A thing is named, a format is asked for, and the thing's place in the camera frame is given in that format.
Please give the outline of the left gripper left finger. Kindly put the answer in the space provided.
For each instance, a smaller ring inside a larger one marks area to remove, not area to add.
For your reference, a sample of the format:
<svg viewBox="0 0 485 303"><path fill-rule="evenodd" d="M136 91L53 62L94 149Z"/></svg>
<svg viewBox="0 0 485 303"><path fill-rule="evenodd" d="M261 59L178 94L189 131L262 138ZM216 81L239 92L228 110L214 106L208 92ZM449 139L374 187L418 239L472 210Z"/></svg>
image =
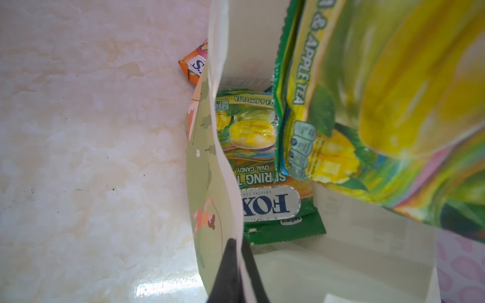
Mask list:
<svg viewBox="0 0 485 303"><path fill-rule="evenodd" d="M237 263L236 240L229 239L207 303L242 302L241 275Z"/></svg>

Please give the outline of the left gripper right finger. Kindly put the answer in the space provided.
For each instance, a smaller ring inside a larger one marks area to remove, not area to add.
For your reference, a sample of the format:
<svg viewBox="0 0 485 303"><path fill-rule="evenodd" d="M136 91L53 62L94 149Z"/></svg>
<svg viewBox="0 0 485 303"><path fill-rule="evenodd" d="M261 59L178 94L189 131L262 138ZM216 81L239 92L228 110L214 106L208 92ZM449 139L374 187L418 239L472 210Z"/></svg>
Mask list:
<svg viewBox="0 0 485 303"><path fill-rule="evenodd" d="M251 246L243 239L241 263L242 297L244 302L269 303L270 300L264 289L259 271L256 266Z"/></svg>

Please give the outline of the green Fox's candy bag front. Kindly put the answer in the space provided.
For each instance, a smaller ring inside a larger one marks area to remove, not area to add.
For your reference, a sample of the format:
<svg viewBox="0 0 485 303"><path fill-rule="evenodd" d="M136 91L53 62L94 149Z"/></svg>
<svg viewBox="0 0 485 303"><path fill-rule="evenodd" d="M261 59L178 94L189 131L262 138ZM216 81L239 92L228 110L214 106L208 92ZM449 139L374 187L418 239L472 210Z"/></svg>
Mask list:
<svg viewBox="0 0 485 303"><path fill-rule="evenodd" d="M326 233L309 181L275 167L279 118L269 92L226 90L215 99L219 143L241 190L244 237L251 245Z"/></svg>

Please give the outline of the white paper gift bag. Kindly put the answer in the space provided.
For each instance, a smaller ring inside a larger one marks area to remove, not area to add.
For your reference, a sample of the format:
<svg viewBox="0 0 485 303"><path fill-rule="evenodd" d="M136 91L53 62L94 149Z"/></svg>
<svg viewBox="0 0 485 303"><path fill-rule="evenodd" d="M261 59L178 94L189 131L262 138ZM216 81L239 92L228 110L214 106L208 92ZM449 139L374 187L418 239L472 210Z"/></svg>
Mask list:
<svg viewBox="0 0 485 303"><path fill-rule="evenodd" d="M241 189L217 138L215 95L265 90L289 1L213 1L210 54L186 127L187 190L209 302L440 302L434 229L298 184L268 165Z"/></svg>

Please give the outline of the orange Fox's fruits candy bag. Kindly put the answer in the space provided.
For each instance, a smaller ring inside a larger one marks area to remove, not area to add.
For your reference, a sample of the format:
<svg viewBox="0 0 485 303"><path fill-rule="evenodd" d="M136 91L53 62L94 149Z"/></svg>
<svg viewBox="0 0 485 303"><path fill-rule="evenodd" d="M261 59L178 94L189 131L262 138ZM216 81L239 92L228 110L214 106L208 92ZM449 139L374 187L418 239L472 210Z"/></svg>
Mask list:
<svg viewBox="0 0 485 303"><path fill-rule="evenodd" d="M193 52L185 56L182 60L179 60L179 66L181 67L185 77L188 81L197 85L198 81L203 73L206 60L208 58L208 39L206 39L201 45L199 45Z"/></svg>

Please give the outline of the green yellow Fox's candy bag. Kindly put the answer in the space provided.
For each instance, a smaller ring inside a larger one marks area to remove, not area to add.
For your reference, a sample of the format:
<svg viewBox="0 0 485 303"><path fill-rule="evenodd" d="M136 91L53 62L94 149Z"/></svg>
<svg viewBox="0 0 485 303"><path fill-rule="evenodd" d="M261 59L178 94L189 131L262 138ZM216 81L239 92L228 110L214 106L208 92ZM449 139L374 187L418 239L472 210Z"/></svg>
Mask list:
<svg viewBox="0 0 485 303"><path fill-rule="evenodd" d="M484 241L484 2L291 1L276 166Z"/></svg>

